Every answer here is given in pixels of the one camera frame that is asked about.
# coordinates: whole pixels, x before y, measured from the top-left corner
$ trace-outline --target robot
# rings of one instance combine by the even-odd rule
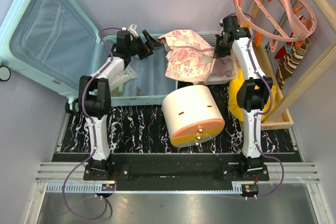
[[[269,97],[265,81],[269,87],[272,87],[273,83],[272,78],[265,77],[258,64],[252,43],[249,41],[251,35],[248,28],[240,27],[236,16],[223,18],[220,25],[223,30],[216,35],[214,57],[226,57],[233,51],[244,74],[245,81],[237,93],[237,102],[244,115],[245,131],[239,168],[243,177],[250,177],[265,168],[258,150],[258,147],[261,149],[261,111]],[[131,25],[128,29],[123,28],[117,32],[117,42],[112,47],[113,59],[108,58],[107,62],[91,76],[82,76],[78,101],[67,104],[68,111],[71,111],[70,108],[77,108],[77,111],[85,109],[89,116],[86,117],[86,121],[89,125],[92,157],[86,166],[84,176],[86,180],[104,180],[112,174],[106,129],[107,115],[111,107],[109,83],[127,67],[132,56],[138,55],[140,59],[144,59],[152,55],[153,50],[163,46],[146,30],[143,31],[146,39],[144,43],[136,28],[136,25]]]

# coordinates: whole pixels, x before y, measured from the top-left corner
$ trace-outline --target metal floor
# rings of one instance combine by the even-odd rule
[[[270,184],[260,184],[259,195],[273,190]],[[86,198],[88,194],[67,194],[70,206]],[[39,224],[197,224],[197,223],[272,223],[290,224],[318,223],[304,184],[283,184],[274,195],[257,201],[245,201],[239,195],[209,194],[114,194],[108,198],[113,215],[109,210],[97,221],[85,221],[66,213],[61,193],[46,193],[40,211]],[[77,205],[74,211],[87,217],[101,214],[104,203],[90,199]]]

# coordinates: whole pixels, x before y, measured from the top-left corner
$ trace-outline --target striped fabric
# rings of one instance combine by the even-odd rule
[[[304,43],[296,49],[295,46],[292,47],[289,54],[285,54],[279,60],[279,67],[276,73],[276,79],[278,81],[280,89],[284,88],[285,81],[293,75],[294,70],[299,65],[300,61],[303,59],[307,49],[310,45],[310,38],[304,40]]]

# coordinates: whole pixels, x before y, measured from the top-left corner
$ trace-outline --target yellow bag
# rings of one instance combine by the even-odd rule
[[[240,120],[241,122],[244,121],[244,117],[243,117],[243,112],[241,111],[241,108],[238,106],[238,103],[237,103],[237,93],[240,87],[243,85],[243,83],[244,83],[243,71],[241,70],[241,68],[238,68],[238,77],[236,79],[233,79],[230,82],[230,86],[229,86],[229,110],[232,113],[232,115],[238,118],[238,120]],[[273,101],[275,100],[276,93],[277,93],[277,87],[273,86],[272,87]],[[263,109],[264,112],[268,110],[270,103],[271,103],[271,100],[268,99]]]

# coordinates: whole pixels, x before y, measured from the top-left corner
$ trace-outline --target open suitcase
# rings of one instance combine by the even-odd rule
[[[108,54],[97,27],[74,0],[14,0],[0,28],[1,64],[69,100],[78,97],[80,77],[95,73]],[[145,60],[132,59],[139,77],[112,104],[161,104],[177,88],[164,76],[165,55],[161,49]]]

